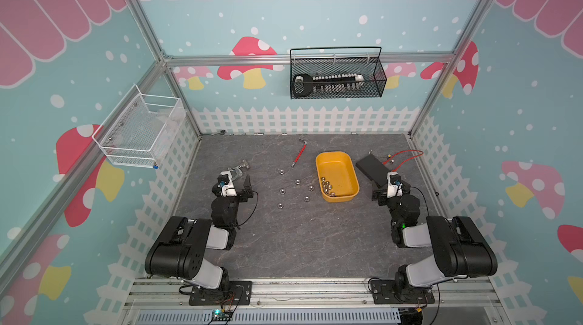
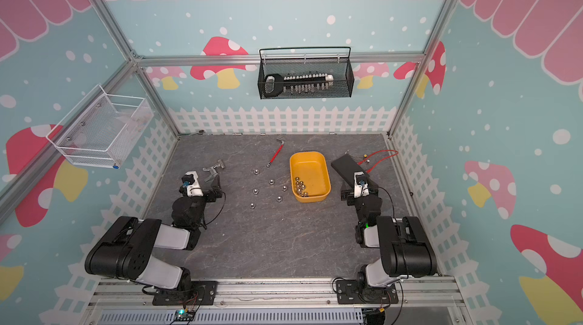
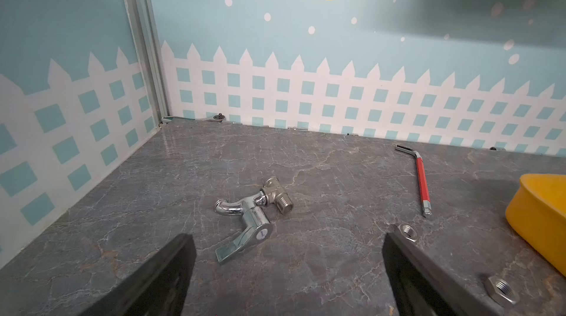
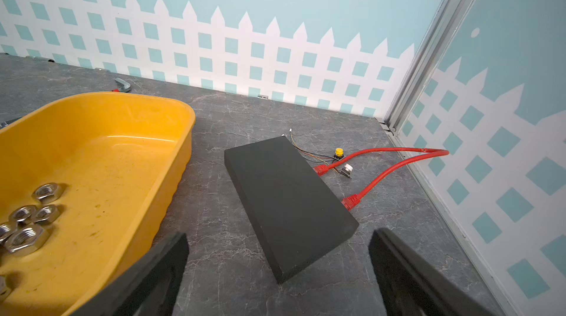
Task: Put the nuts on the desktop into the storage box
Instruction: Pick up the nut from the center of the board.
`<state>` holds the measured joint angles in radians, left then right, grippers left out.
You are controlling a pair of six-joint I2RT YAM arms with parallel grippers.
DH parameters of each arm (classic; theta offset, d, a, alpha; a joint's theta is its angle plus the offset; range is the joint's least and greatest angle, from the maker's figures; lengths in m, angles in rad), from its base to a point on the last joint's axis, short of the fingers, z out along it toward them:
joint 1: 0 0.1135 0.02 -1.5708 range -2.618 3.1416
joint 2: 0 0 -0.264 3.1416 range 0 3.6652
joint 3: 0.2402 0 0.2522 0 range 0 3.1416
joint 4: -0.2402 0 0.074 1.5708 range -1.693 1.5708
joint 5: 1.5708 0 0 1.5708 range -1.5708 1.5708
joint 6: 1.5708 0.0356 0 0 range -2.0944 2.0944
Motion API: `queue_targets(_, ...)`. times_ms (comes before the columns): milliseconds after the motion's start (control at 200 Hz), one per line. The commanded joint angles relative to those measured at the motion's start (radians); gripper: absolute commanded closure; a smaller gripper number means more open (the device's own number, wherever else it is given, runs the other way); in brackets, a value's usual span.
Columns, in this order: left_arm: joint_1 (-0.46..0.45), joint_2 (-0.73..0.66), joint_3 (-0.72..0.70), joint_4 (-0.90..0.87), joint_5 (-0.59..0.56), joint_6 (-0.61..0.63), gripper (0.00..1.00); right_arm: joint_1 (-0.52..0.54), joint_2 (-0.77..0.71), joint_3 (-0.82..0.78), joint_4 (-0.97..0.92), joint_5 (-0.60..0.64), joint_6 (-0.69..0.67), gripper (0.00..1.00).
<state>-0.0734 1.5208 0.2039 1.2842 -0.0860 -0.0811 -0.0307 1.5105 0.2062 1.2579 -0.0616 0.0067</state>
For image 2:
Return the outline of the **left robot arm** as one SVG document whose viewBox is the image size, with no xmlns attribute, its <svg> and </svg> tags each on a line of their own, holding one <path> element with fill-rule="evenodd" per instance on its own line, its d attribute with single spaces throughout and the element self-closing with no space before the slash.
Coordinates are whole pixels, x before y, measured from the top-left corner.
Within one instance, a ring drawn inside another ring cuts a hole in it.
<svg viewBox="0 0 583 325">
<path fill-rule="evenodd" d="M 179 193 L 181 197 L 172 204 L 170 225 L 161 219 L 119 217 L 89 251 L 85 271 L 179 295 L 193 290 L 190 271 L 155 258 L 153 250 L 194 250 L 202 229 L 209 224 L 205 219 L 206 206 L 225 193 L 219 176 L 213 178 L 208 190 L 204 190 L 194 171 L 182 176 Z"/>
</svg>

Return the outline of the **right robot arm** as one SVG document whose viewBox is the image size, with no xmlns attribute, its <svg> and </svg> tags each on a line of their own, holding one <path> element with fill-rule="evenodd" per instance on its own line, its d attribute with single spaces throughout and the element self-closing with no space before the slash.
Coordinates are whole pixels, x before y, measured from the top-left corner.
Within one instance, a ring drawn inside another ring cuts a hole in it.
<svg viewBox="0 0 583 325">
<path fill-rule="evenodd" d="M 404 279 L 437 274 L 437 257 L 418 217 L 394 218 L 382 214 L 378 187 L 359 179 L 341 191 L 341 199 L 355 208 L 355 240 L 377 249 L 380 257 L 358 273 L 358 289 L 383 289 Z"/>
</svg>

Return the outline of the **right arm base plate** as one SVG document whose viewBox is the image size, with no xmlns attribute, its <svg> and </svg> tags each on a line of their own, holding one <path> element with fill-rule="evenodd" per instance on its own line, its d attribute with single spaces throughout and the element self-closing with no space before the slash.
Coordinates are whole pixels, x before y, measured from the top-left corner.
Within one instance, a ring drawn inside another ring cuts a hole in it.
<svg viewBox="0 0 583 325">
<path fill-rule="evenodd" d="M 332 281 L 332 290 L 340 305 L 394 305 L 399 302 L 396 287 L 373 288 L 356 279 L 336 278 Z"/>
</svg>

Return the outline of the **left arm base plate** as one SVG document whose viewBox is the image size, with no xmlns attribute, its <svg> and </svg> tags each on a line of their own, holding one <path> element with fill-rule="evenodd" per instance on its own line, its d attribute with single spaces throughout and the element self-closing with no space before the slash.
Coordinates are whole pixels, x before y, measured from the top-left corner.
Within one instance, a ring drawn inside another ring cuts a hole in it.
<svg viewBox="0 0 583 325">
<path fill-rule="evenodd" d="M 218 284 L 217 281 L 190 281 L 184 289 L 157 289 L 153 296 L 152 305 L 213 305 Z"/>
</svg>

